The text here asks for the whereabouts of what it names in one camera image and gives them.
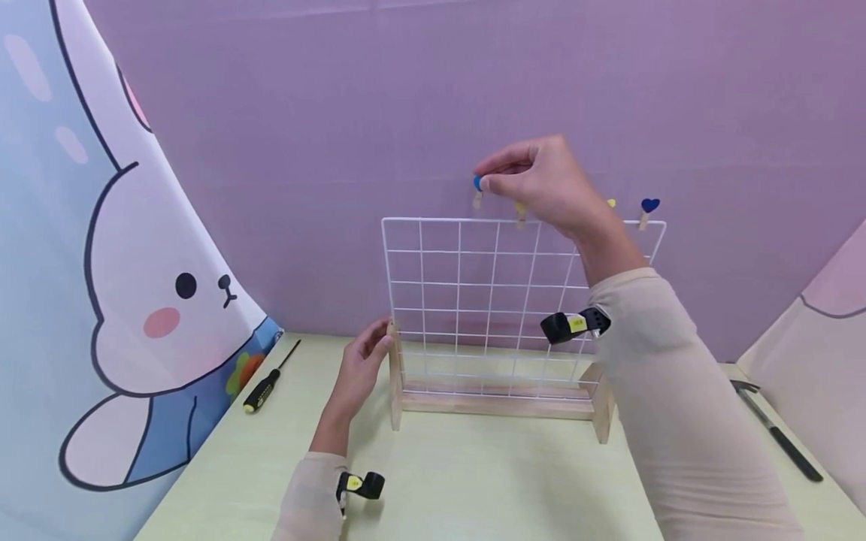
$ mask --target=black screwdriver handle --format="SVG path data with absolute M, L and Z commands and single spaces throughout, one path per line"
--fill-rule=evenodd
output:
M 785 433 L 779 430 L 779 427 L 770 428 L 770 434 L 772 434 L 772 437 L 775 438 L 779 445 L 785 450 L 785 453 L 791 457 L 794 464 L 800 468 L 800 471 L 803 472 L 806 479 L 815 481 L 816 483 L 820 483 L 824 480 L 824 476 L 815 469 L 802 453 L 800 453 L 799 449 L 794 447 L 794 444 L 791 443 L 791 440 L 788 439 L 788 436 L 786 436 Z
M 249 393 L 247 399 L 243 401 L 243 410 L 247 413 L 255 413 L 268 400 L 271 392 L 274 390 L 276 380 L 280 379 L 280 371 L 276 368 L 271 370 L 264 379 L 262 379 Z

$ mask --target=left hand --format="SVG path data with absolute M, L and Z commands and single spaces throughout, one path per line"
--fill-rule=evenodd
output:
M 333 386 L 324 415 L 350 422 L 373 391 L 379 366 L 394 339 L 387 335 L 390 318 L 373 321 L 343 350 L 337 383 Z

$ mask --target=hand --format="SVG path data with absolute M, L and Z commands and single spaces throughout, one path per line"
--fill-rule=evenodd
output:
M 343 350 L 337 383 L 322 416 L 348 423 L 373 391 L 379 366 L 394 343 L 388 336 L 389 318 L 373 321 Z
M 526 205 L 572 239 L 618 221 L 561 135 L 521 141 L 481 161 L 481 189 Z

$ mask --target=rabbit illustration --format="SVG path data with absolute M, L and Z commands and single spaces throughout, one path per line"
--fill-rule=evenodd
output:
M 278 328 L 246 294 L 168 165 L 83 4 L 52 4 L 81 106 L 117 168 L 95 205 L 85 276 L 93 367 L 113 391 L 62 444 L 77 486 L 113 490 L 186 464 Z

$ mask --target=purple wall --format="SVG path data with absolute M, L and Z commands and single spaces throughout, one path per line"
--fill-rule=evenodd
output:
M 866 216 L 866 4 L 88 0 L 198 213 L 294 331 L 387 312 L 378 220 L 564 132 L 735 360 Z M 511 217 L 485 200 L 485 216 Z

